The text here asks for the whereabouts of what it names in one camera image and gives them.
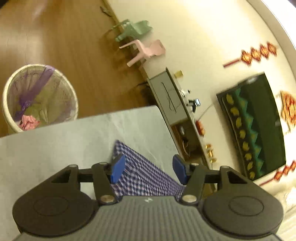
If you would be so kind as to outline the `blue plaid shirt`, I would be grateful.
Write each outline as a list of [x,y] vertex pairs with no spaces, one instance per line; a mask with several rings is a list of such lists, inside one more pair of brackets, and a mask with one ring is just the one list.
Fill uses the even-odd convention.
[[125,156],[125,169],[119,180],[112,185],[117,197],[123,196],[173,196],[181,197],[185,186],[157,167],[147,158],[117,140],[113,155]]

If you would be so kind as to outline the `long grey TV cabinet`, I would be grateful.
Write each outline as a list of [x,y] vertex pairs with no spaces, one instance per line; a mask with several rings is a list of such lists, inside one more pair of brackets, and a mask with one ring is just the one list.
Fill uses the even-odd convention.
[[199,135],[191,106],[168,69],[147,79],[156,103],[171,133],[179,155],[188,163],[198,163],[213,170],[206,146]]

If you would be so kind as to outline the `red fruit plate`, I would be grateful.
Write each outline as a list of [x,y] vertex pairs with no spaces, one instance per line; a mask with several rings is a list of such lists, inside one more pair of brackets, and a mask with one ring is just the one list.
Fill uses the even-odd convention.
[[203,137],[205,135],[205,129],[199,120],[196,121],[196,128],[198,130],[199,135]]

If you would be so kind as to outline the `black handheld device on stand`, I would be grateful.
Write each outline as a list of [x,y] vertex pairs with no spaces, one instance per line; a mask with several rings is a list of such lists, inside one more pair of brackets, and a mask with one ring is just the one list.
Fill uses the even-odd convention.
[[187,106],[190,106],[192,108],[192,112],[195,113],[196,112],[196,109],[198,106],[201,105],[201,102],[199,101],[198,98],[196,99],[189,99],[188,100],[188,104]]

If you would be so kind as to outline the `yellow cup on cabinet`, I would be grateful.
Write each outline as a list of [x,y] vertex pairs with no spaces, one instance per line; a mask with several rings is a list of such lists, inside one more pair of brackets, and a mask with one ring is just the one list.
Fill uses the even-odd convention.
[[178,70],[178,71],[176,71],[176,72],[174,73],[174,77],[175,77],[176,79],[178,79],[178,78],[182,78],[183,76],[184,76],[184,74],[183,74],[182,70]]

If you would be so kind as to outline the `white wicker waste basket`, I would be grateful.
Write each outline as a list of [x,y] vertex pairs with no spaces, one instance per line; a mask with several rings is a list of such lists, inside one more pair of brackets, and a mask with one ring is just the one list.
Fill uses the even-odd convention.
[[8,133],[21,133],[25,116],[33,117],[37,127],[74,121],[78,98],[66,76],[49,65],[28,64],[7,80],[2,94],[3,117]]

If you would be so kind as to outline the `red hanging knot right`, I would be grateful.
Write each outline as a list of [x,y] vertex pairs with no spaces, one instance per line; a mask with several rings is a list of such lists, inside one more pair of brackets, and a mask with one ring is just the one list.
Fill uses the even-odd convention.
[[277,97],[281,98],[281,117],[288,126],[288,131],[283,133],[286,135],[295,128],[295,97],[283,90],[280,91]]

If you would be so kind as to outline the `red hanging knot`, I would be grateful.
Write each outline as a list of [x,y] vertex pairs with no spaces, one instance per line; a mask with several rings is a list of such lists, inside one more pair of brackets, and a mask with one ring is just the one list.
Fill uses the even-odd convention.
[[283,133],[286,135],[295,128],[295,97],[283,90],[280,91],[277,97],[281,98],[281,117],[288,126],[288,131]]
[[249,51],[242,50],[239,58],[225,63],[223,67],[227,68],[239,62],[251,66],[253,61],[259,63],[262,59],[268,60],[270,56],[276,57],[278,55],[278,48],[278,45],[266,42],[266,44],[260,44],[258,49],[251,47]]

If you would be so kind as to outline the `pink plastic child chair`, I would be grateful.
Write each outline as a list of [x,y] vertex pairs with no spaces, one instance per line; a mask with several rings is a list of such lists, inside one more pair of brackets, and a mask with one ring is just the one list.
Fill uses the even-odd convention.
[[120,46],[119,49],[123,49],[131,45],[135,45],[137,47],[138,54],[127,63],[128,67],[133,66],[133,64],[137,63],[142,59],[144,59],[145,61],[148,61],[149,59],[151,59],[151,57],[161,56],[166,52],[166,49],[160,40],[153,41],[147,47],[140,40],[136,39],[125,45]]

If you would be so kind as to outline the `red hanging knot left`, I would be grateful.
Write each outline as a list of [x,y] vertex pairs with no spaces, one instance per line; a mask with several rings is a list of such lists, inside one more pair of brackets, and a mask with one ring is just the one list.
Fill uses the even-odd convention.
[[253,61],[259,63],[262,59],[268,60],[270,56],[276,57],[278,55],[278,48],[278,45],[266,42],[266,44],[260,44],[258,49],[251,47],[249,51],[242,50],[239,58],[225,63],[223,67],[227,68],[239,62],[251,66]]

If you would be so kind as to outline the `green plastic child chair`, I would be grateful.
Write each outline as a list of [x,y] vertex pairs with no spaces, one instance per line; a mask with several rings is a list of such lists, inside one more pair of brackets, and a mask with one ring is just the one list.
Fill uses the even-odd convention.
[[116,42],[120,42],[125,38],[133,38],[134,40],[140,39],[153,29],[147,20],[133,23],[129,19],[126,19],[113,26],[111,30],[114,30],[118,27],[122,27],[122,32],[115,38]]

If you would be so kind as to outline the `wall TV with patterned cover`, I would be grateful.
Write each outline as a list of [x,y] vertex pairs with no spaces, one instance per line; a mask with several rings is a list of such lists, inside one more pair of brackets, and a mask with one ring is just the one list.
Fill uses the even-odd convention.
[[254,181],[286,164],[280,115],[264,73],[216,96],[244,176]]

